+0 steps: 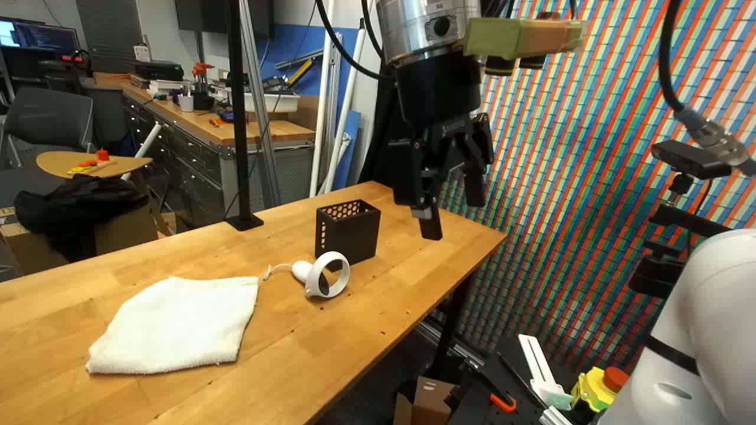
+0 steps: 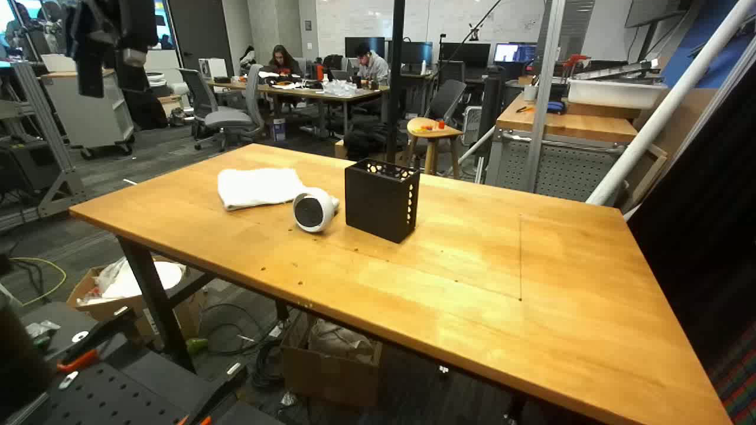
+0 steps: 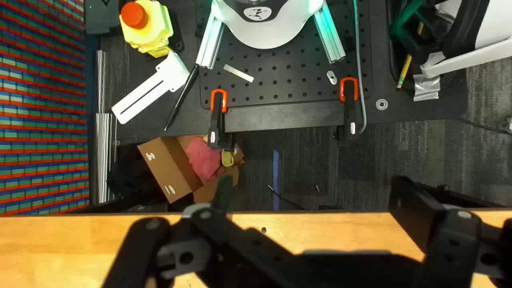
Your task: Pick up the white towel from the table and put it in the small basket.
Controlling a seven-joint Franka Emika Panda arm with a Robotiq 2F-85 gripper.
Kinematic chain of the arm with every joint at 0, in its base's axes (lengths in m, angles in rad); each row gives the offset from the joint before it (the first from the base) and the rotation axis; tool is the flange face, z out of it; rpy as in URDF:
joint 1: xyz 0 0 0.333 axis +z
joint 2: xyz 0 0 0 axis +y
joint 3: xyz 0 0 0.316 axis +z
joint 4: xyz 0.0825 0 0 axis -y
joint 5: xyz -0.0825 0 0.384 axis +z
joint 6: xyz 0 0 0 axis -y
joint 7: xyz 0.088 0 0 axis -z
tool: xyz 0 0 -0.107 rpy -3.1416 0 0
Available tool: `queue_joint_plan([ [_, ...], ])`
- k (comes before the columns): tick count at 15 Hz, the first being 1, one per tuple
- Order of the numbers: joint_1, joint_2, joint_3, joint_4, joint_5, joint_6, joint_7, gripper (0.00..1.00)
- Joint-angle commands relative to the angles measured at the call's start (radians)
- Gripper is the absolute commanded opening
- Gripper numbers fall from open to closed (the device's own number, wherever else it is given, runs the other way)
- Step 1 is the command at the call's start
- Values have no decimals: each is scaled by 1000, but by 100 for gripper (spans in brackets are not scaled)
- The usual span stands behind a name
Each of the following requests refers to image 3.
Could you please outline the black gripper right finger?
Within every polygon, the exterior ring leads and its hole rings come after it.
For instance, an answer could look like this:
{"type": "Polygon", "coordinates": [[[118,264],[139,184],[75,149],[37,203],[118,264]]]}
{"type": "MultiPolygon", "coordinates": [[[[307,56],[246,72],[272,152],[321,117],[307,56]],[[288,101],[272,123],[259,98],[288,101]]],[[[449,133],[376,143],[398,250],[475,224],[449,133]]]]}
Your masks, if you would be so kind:
{"type": "Polygon", "coordinates": [[[395,176],[389,211],[424,253],[414,288],[470,288],[475,274],[512,288],[510,219],[485,224],[483,202],[395,176]]]}

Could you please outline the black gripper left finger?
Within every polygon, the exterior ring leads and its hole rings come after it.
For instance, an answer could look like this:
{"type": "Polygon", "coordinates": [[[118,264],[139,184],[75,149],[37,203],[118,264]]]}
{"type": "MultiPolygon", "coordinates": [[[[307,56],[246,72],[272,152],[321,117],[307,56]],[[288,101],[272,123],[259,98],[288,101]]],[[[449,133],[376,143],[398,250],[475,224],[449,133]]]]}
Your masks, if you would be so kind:
{"type": "Polygon", "coordinates": [[[256,229],[227,218],[233,184],[222,176],[211,203],[189,207],[176,224],[133,223],[101,288],[173,288],[195,274],[208,288],[296,288],[293,255],[256,229]]]}

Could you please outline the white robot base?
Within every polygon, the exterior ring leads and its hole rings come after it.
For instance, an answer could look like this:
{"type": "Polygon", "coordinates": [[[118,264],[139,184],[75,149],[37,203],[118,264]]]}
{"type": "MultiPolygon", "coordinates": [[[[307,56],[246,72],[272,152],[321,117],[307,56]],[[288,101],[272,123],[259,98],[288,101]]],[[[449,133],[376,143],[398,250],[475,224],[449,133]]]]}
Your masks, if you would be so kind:
{"type": "Polygon", "coordinates": [[[211,0],[211,13],[243,45],[273,50],[289,43],[326,0],[211,0]]]}

